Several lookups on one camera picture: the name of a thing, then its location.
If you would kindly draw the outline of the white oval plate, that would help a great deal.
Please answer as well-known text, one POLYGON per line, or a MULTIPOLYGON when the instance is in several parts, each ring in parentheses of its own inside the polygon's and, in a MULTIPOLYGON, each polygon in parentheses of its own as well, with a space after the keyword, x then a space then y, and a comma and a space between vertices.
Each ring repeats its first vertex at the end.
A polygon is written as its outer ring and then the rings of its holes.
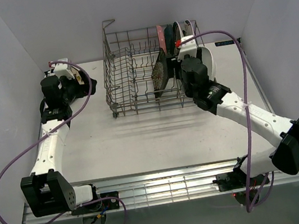
POLYGON ((198 47, 196 56, 207 67, 210 80, 214 81, 216 78, 216 63, 210 50, 207 47, 198 47))

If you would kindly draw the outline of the dark square floral plate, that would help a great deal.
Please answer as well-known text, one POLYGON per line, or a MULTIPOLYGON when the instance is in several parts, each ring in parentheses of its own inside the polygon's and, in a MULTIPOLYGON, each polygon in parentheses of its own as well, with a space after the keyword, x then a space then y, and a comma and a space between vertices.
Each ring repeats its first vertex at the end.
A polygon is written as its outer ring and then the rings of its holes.
POLYGON ((167 69, 166 55, 164 50, 161 48, 159 50, 155 65, 151 73, 151 78, 153 81, 154 95, 155 98, 162 96, 164 90, 166 89, 167 83, 169 81, 169 73, 167 69))

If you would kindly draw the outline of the dark teal square plate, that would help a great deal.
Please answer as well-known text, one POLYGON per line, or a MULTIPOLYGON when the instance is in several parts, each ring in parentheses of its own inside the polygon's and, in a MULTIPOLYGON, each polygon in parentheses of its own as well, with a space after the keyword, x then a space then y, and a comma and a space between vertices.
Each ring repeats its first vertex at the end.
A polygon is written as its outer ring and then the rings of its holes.
POLYGON ((173 26, 168 24, 164 29, 164 37, 166 44, 166 51, 169 55, 174 55, 175 41, 174 41, 174 31, 173 26))

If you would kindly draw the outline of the pink polka dot plate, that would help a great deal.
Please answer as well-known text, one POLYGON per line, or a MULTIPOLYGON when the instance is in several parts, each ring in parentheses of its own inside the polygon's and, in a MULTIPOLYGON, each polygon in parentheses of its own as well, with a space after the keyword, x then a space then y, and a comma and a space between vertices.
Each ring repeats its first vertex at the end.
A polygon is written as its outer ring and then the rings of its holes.
POLYGON ((158 36, 158 41, 160 48, 167 54, 167 49, 166 49, 166 42, 165 42, 165 37, 164 37, 164 31, 163 28, 159 25, 156 26, 156 31, 157 31, 157 36, 158 36))

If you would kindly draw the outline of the cream square floral plate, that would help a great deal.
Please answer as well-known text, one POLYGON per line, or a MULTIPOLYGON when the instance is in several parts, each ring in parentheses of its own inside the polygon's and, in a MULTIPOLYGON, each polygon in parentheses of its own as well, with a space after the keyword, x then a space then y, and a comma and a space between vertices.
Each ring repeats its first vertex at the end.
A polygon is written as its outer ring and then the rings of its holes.
POLYGON ((78 70, 75 67, 72 67, 71 69, 72 69, 72 73, 73 73, 74 77, 76 78, 76 80, 78 81, 78 83, 80 85, 87 85, 88 84, 88 79, 87 79, 84 72, 78 70))

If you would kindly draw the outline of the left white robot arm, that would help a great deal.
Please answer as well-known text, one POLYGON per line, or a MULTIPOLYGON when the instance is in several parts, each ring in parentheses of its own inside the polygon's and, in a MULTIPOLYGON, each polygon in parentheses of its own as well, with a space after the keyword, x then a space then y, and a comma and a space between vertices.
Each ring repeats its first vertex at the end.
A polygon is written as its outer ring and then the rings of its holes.
POLYGON ((28 177, 21 180, 21 190, 36 217, 73 211, 83 205, 91 212, 102 206, 102 197, 89 184, 72 186, 62 174, 62 155, 72 116, 71 103, 96 92, 95 79, 78 71, 74 78, 46 76, 41 82, 43 100, 40 122, 43 141, 28 177))

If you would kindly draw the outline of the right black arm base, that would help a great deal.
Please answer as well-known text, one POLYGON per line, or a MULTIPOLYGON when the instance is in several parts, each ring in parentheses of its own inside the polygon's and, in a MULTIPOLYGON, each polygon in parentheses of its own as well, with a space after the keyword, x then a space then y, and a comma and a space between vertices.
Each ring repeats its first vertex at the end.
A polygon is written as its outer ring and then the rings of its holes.
POLYGON ((219 191, 228 191, 232 189, 245 188, 246 186, 253 187, 261 185, 265 175, 259 174, 255 177, 250 177, 250 183, 247 184, 246 173, 240 170, 240 166, 243 161, 246 161, 247 155, 242 158, 237 158, 237 164, 235 164, 231 172, 220 173, 215 176, 215 179, 212 181, 213 184, 217 184, 219 191))

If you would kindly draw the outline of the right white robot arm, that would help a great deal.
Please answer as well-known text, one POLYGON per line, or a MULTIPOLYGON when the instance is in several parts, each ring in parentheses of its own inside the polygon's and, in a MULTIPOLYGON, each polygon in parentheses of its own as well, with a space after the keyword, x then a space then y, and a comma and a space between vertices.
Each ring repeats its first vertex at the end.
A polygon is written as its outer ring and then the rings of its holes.
POLYGON ((179 71, 186 96, 202 110, 227 118, 256 133, 270 143, 263 152, 240 158, 228 180, 248 186, 255 177, 272 171, 289 175, 299 172, 299 118, 291 120, 245 103, 237 93, 210 79, 207 66, 197 57, 186 55, 179 71))

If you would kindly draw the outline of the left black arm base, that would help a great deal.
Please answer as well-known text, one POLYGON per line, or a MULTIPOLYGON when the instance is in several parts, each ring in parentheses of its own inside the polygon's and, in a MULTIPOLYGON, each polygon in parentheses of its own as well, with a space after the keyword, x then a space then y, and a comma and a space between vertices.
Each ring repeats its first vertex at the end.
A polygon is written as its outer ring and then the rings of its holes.
POLYGON ((94 204, 85 205, 78 209, 75 209, 71 212, 73 216, 78 216, 82 214, 90 214, 90 213, 101 213, 104 210, 114 210, 120 208, 120 202, 116 199, 106 199, 100 202, 96 202, 94 204))

